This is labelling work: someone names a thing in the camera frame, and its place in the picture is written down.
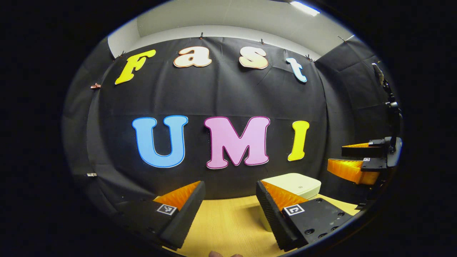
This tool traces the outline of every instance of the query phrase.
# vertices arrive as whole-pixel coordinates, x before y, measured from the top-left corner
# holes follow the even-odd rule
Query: light blue letter
[[[170,129],[171,153],[169,155],[158,155],[154,148],[154,137],[152,129],[157,125],[154,118],[138,118],[132,122],[137,132],[138,152],[141,159],[147,164],[157,168],[171,168],[179,165],[184,159],[186,150],[184,148],[184,125],[188,118],[181,115],[168,116],[164,124]]]
[[[303,69],[302,66],[299,63],[297,63],[297,61],[294,58],[287,58],[286,61],[290,63],[290,65],[292,66],[292,71],[297,77],[297,79],[303,83],[306,82],[307,79],[305,76],[302,75],[302,71],[300,70]]]

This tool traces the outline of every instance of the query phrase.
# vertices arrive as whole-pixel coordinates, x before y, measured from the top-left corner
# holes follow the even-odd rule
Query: yellow letter
[[[202,46],[184,48],[179,51],[179,54],[182,55],[176,57],[173,62],[173,64],[179,68],[185,68],[192,65],[196,67],[205,67],[212,61],[209,58],[209,49]]]
[[[244,67],[265,69],[268,66],[268,61],[265,59],[266,53],[264,50],[255,47],[243,47],[239,53],[242,55],[239,58],[239,63]]]
[[[292,123],[292,128],[295,130],[295,137],[293,139],[292,153],[287,157],[288,161],[300,160],[305,156],[303,148],[305,146],[306,130],[309,128],[309,123],[303,120],[295,121]]]
[[[124,83],[126,81],[129,81],[133,78],[133,69],[135,68],[135,71],[138,71],[141,69],[143,66],[144,62],[146,61],[146,56],[151,58],[155,55],[155,50],[147,51],[141,54],[136,54],[133,56],[130,56],[127,59],[127,64],[125,65],[124,69],[122,70],[121,75],[117,78],[116,82],[114,82],[115,85]]]

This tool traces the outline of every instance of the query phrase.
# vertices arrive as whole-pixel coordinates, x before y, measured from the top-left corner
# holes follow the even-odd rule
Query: letter m
[[[211,160],[206,163],[210,169],[222,169],[229,165],[224,159],[223,150],[235,166],[241,163],[249,147],[246,165],[260,165],[268,162],[266,155],[266,128],[270,125],[267,117],[252,117],[241,137],[238,136],[230,120],[226,117],[211,117],[205,120],[211,132]]]

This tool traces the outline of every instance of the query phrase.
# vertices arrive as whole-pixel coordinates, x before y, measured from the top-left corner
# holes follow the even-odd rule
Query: wooden table
[[[359,212],[355,210],[356,204],[341,202],[320,194],[314,198],[317,197],[329,201],[350,215]],[[236,253],[243,257],[277,257],[286,253],[279,249],[273,233],[264,228],[260,214],[261,207],[255,195],[204,200],[184,245],[174,252],[187,257],[207,257],[210,251],[219,252],[224,257]]]

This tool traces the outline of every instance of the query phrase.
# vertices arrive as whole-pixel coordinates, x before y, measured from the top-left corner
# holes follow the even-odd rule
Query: black fabric backdrop
[[[213,61],[206,67],[176,68],[173,60],[181,49],[204,46]],[[258,47],[267,53],[263,70],[239,64],[239,50]],[[114,85],[128,57],[155,49],[134,78]],[[303,67],[306,84],[298,81],[286,58]],[[197,180],[207,186],[206,199],[235,198],[255,194],[255,182],[296,172],[319,179],[320,193],[359,203],[367,187],[355,185],[326,171],[328,158],[340,158],[342,145],[388,136],[387,96],[375,84],[372,62],[378,58],[363,43],[351,38],[318,61],[259,42],[227,37],[184,38],[136,49],[112,61],[107,40],[102,41],[78,71],[70,86],[63,118],[65,151],[75,179],[105,213],[112,203],[143,196],[154,197]],[[391,82],[382,63],[379,64]],[[100,90],[89,89],[95,82]],[[163,118],[184,115],[186,156],[173,168],[156,168],[139,156],[135,118],[152,117],[155,148],[170,152],[168,128]],[[241,135],[253,116],[266,116],[266,151],[269,161],[258,166],[243,162],[206,168],[210,160],[208,117],[226,116]],[[305,157],[288,161],[293,145],[292,123],[310,123]],[[97,177],[87,178],[86,173]]]

